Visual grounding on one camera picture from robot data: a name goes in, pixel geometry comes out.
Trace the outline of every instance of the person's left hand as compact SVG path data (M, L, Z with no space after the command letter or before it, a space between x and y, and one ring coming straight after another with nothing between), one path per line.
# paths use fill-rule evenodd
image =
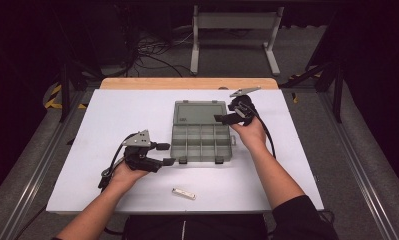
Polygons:
M122 162L114 170L114 174L107 188L111 188L118 191L120 194L124 194L133 187L137 180L146 176L148 173L149 172L142 170L133 171L127 166L127 164Z

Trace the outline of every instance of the person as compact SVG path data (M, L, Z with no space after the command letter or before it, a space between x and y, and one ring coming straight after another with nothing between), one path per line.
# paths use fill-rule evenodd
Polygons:
M310 198L266 147L260 121L231 125L249 150L264 188L276 228L272 239L338 239L321 220ZM54 239L98 239L120 198L145 171L125 164L115 170L109 186ZM262 214L138 216L126 223L127 239L268 239Z

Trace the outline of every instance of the black sleeve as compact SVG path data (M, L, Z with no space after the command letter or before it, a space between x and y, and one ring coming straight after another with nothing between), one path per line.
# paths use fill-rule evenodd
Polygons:
M273 210L273 239L339 239L333 227L321 220L308 196L293 198Z

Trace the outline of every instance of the white tabletop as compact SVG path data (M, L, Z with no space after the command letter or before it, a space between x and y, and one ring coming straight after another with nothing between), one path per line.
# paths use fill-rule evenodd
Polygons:
M174 103L178 100L225 101L232 90L96 90L77 137L49 199L47 211L78 213L99 193L101 172L109 167L120 143L129 134L149 130L154 142L171 143ZM323 209L289 110L280 90L250 93L274 141L277 160L303 188L317 209ZM130 214L241 213L271 210L254 164L240 137L222 165L192 163L161 168L140 179L121 199L116 212ZM149 152L161 160L170 151ZM195 200L171 192L180 188Z

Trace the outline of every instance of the green transparent box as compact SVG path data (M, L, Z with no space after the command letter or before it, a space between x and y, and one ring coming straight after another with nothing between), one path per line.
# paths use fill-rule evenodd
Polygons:
M230 161L229 127L214 119L214 115L226 114L224 101L176 101L171 157L180 164Z

